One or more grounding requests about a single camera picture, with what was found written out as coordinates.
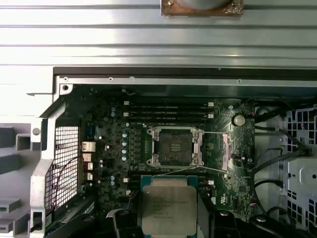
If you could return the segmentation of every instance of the metal panel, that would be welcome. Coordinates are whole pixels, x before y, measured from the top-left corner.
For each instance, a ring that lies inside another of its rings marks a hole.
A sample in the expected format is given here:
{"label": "metal panel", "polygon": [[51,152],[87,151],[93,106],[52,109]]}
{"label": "metal panel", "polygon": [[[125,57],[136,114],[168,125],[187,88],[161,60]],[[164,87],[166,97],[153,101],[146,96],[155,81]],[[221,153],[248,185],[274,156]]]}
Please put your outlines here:
{"label": "metal panel", "polygon": [[245,0],[241,18],[167,18],[158,0],[4,0],[0,65],[315,68],[316,13],[315,0]]}

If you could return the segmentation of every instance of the black cable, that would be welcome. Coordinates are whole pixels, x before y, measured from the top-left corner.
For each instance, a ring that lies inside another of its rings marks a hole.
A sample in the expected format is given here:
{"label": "black cable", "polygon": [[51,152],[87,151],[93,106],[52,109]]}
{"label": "black cable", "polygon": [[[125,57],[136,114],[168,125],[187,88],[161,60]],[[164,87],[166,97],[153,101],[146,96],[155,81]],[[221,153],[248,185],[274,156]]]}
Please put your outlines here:
{"label": "black cable", "polygon": [[266,167],[268,167],[268,166],[270,166],[272,164],[275,164],[275,163],[277,163],[279,161],[291,159],[291,158],[298,157],[298,156],[301,156],[301,155],[305,155],[307,147],[303,143],[301,143],[299,140],[297,140],[295,137],[289,135],[288,133],[286,133],[283,130],[276,131],[276,128],[274,128],[274,127],[262,127],[262,126],[256,126],[256,129],[285,134],[291,141],[293,141],[293,144],[298,145],[298,150],[297,151],[291,152],[291,153],[288,153],[288,154],[284,154],[284,155],[280,155],[280,156],[277,156],[277,157],[275,157],[273,159],[270,159],[270,160],[264,162],[263,164],[261,164],[260,166],[257,166],[250,174],[250,189],[251,189],[251,191],[253,191],[254,199],[257,201],[259,209],[262,211],[262,213],[265,214],[265,209],[263,208],[263,206],[262,206],[262,204],[261,204],[261,202],[259,200],[259,197],[257,195],[257,192],[256,192],[256,187],[255,187],[255,183],[254,183],[255,174],[257,172],[261,171],[262,169],[265,169]]}
{"label": "black cable", "polygon": [[60,172],[59,172],[59,175],[58,175],[57,181],[56,181],[56,193],[55,193],[55,199],[54,199],[54,201],[55,201],[54,208],[56,208],[56,206],[57,206],[57,193],[58,193],[58,189],[59,189],[58,184],[59,184],[59,180],[60,180],[60,178],[61,178],[61,175],[62,175],[64,169],[66,169],[66,167],[67,167],[73,160],[78,159],[78,158],[81,158],[81,156],[76,156],[76,157],[70,159],[70,160],[67,162],[67,164],[64,165],[63,168],[62,168],[62,169],[60,170]]}
{"label": "black cable", "polygon": [[305,154],[305,152],[306,152],[305,150],[298,150],[298,151],[295,151],[295,152],[291,152],[291,153],[288,153],[288,154],[277,156],[277,157],[275,157],[275,158],[273,158],[271,160],[268,160],[265,163],[261,164],[255,170],[253,170],[251,172],[251,174],[250,174],[250,189],[253,191],[254,199],[256,200],[256,202],[258,204],[258,207],[260,208],[262,213],[265,214],[265,209],[263,208],[262,204],[260,203],[259,197],[258,197],[257,192],[256,192],[256,187],[255,187],[255,183],[254,183],[255,174],[257,172],[261,171],[262,169],[265,169],[266,167],[272,165],[272,164],[275,164],[275,163],[277,163],[279,161],[282,161],[282,160],[287,160],[287,159],[291,159],[291,158],[294,158],[294,157],[298,157],[300,155]]}
{"label": "black cable", "polygon": [[263,126],[256,125],[255,129],[284,134],[284,135],[287,136],[288,139],[290,139],[293,142],[293,144],[298,146],[298,149],[308,149],[308,147],[306,145],[304,145],[302,142],[300,142],[297,138],[295,138],[292,135],[288,134],[286,131],[284,131],[282,129],[279,129],[278,127],[263,127]]}
{"label": "black cable", "polygon": [[260,186],[261,184],[264,184],[264,183],[273,183],[273,184],[279,186],[280,188],[283,188],[283,182],[280,181],[280,180],[277,180],[277,179],[265,179],[265,180],[262,180],[260,182],[257,182],[254,185],[254,187]]}
{"label": "black cable", "polygon": [[264,150],[264,151],[256,158],[256,163],[262,158],[263,155],[265,155],[268,151],[272,151],[272,150],[278,150],[278,151],[280,151],[280,155],[283,154],[283,149],[282,149],[282,148],[268,148],[268,149]]}
{"label": "black cable", "polygon": [[281,107],[281,108],[272,110],[270,112],[263,113],[260,116],[256,116],[255,117],[255,123],[259,123],[259,122],[262,122],[262,121],[267,121],[267,120],[269,120],[271,118],[274,118],[274,117],[276,117],[278,115],[285,114],[285,113],[287,113],[288,111],[291,111],[291,110],[311,108],[313,104],[314,104],[314,102],[309,102],[308,104],[297,104],[297,105],[293,106],[293,109],[290,108],[289,106]]}
{"label": "black cable", "polygon": [[294,220],[293,220],[291,214],[289,214],[284,208],[281,208],[281,207],[272,207],[272,208],[270,208],[270,209],[267,211],[266,214],[267,214],[268,216],[271,216],[272,212],[274,212],[274,211],[276,211],[276,210],[285,212],[285,213],[287,214],[287,216],[288,216],[289,222],[290,222],[290,224],[292,225],[292,227],[296,227],[295,222],[294,222]]}

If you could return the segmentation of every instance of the mesh grille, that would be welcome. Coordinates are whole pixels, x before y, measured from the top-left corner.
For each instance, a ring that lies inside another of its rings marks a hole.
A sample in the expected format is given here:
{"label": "mesh grille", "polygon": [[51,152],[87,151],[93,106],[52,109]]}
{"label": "mesh grille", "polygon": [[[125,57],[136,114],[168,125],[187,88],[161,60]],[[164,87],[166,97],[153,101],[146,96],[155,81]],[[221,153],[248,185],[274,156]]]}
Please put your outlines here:
{"label": "mesh grille", "polygon": [[287,201],[287,212],[292,216],[294,222],[299,224],[303,223],[303,209],[290,200]]}
{"label": "mesh grille", "polygon": [[90,204],[90,206],[86,209],[86,211],[84,212],[84,214],[90,214],[93,209],[95,208],[95,202],[93,202],[92,204]]}
{"label": "mesh grille", "polygon": [[[291,111],[287,119],[288,133],[309,146],[317,145],[317,109]],[[297,150],[297,145],[288,139],[287,151]]]}
{"label": "mesh grille", "polygon": [[317,202],[308,200],[308,211],[305,213],[305,224],[308,229],[313,229],[317,224]]}
{"label": "mesh grille", "polygon": [[79,151],[78,131],[76,126],[61,126],[55,130],[55,158],[46,175],[47,209],[58,208],[77,194],[78,159],[73,158]]}

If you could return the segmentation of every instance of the metal bracket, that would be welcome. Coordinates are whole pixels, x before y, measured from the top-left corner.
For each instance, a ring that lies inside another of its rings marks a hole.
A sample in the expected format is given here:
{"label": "metal bracket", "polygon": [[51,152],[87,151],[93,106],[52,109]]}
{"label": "metal bracket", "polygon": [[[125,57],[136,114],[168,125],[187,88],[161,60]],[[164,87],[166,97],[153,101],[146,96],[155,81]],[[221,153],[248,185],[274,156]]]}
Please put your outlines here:
{"label": "metal bracket", "polygon": [[193,135],[193,147],[194,152],[192,154],[192,163],[189,165],[204,165],[202,153],[200,151],[200,147],[203,144],[203,134],[204,131],[195,127],[190,126],[157,126],[154,128],[149,128],[147,133],[152,136],[152,158],[147,160],[147,165],[160,168],[160,169],[182,169],[185,166],[161,166],[159,161],[159,155],[155,153],[155,141],[159,142],[159,134],[161,130],[169,129],[169,130],[190,130]]}
{"label": "metal bracket", "polygon": [[73,84],[60,84],[59,94],[60,95],[67,95],[73,91],[74,85]]}

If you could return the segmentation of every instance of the circuit board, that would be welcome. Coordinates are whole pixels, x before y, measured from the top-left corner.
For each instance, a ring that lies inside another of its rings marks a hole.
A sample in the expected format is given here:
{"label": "circuit board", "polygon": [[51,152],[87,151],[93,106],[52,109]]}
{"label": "circuit board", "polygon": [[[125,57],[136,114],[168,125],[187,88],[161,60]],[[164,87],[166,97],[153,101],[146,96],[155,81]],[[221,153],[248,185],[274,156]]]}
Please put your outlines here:
{"label": "circuit board", "polygon": [[96,142],[94,177],[85,180],[97,184],[98,210],[126,207],[141,175],[178,173],[198,176],[217,209],[245,220],[253,201],[253,111],[239,99],[97,97],[84,125],[85,140]]}

